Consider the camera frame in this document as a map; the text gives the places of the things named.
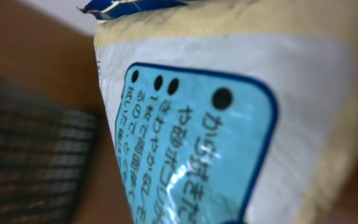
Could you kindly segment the yellow printed bag pack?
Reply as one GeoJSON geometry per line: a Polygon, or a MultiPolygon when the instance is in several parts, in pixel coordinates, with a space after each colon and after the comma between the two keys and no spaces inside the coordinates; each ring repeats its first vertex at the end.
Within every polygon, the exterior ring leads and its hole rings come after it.
{"type": "Polygon", "coordinates": [[[319,223],[358,162],[358,0],[90,1],[134,223],[319,223]]]}

